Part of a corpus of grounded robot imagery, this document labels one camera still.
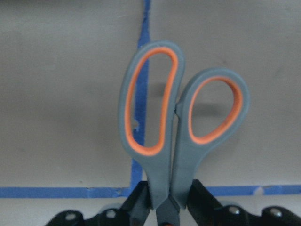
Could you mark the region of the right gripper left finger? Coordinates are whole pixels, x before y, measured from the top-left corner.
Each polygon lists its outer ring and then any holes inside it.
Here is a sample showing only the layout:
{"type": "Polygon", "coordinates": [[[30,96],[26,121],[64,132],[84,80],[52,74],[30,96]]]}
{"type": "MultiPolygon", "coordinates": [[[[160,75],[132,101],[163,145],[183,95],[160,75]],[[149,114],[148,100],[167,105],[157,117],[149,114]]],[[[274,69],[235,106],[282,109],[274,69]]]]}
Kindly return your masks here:
{"type": "Polygon", "coordinates": [[[148,182],[140,181],[120,208],[126,214],[126,226],[144,225],[151,210],[150,201],[148,182]]]}

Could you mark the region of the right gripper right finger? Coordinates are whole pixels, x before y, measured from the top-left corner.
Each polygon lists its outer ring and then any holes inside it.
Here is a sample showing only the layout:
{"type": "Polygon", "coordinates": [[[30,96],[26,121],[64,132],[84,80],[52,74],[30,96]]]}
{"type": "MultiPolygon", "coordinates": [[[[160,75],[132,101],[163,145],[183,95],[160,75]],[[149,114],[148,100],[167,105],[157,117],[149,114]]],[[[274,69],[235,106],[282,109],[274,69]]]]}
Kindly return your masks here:
{"type": "Polygon", "coordinates": [[[191,184],[187,208],[198,226],[219,225],[217,211],[223,206],[197,179],[191,184]]]}

